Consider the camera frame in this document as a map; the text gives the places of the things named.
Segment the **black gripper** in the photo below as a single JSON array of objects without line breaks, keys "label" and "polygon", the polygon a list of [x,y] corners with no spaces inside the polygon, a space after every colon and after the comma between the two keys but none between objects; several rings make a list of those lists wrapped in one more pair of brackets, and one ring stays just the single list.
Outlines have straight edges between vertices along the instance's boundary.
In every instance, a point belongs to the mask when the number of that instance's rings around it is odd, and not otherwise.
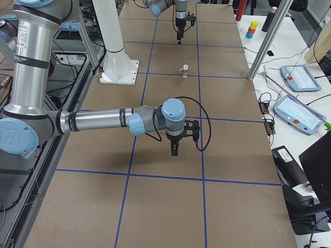
[{"label": "black gripper", "polygon": [[175,19],[175,26],[177,27],[177,31],[176,31],[177,44],[181,44],[183,36],[184,36],[184,30],[185,30],[185,27],[186,27],[186,20],[176,18]]},{"label": "black gripper", "polygon": [[167,133],[167,138],[171,141],[171,156],[178,156],[179,141],[185,137],[184,134],[170,135]]}]

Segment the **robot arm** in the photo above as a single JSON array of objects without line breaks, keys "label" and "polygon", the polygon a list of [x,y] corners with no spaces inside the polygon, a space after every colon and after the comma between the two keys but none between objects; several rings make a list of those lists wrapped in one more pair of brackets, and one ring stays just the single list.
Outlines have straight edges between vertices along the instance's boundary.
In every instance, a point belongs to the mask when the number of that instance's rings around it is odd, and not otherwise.
[{"label": "robot arm", "polygon": [[165,10],[170,7],[174,7],[175,12],[175,25],[177,27],[176,35],[177,35],[177,43],[181,44],[182,39],[184,37],[184,31],[186,27],[186,23],[188,20],[188,11],[187,6],[188,3],[185,0],[142,0],[145,7],[147,7],[153,16],[158,17]]},{"label": "robot arm", "polygon": [[129,128],[132,135],[164,130],[171,152],[188,122],[181,100],[172,98],[153,108],[140,106],[105,111],[47,111],[44,107],[53,33],[81,27],[78,1],[15,1],[18,16],[17,48],[11,98],[1,118],[1,150],[25,154],[59,135],[82,130]]}]

